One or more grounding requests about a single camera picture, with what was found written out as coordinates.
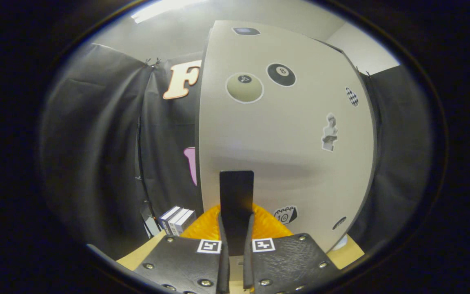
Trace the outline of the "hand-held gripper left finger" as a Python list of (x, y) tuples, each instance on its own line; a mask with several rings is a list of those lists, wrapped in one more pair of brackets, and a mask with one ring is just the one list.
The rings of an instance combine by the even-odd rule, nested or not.
[(229, 293), (229, 253), (220, 205), (210, 208), (180, 236), (164, 236), (134, 272), (181, 294)]

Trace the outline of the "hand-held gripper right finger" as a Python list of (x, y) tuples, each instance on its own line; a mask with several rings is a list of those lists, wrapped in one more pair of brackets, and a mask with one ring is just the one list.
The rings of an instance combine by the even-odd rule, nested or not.
[(308, 294), (325, 289), (340, 270), (308, 233), (293, 234), (252, 205), (244, 248), (243, 287), (252, 294)]

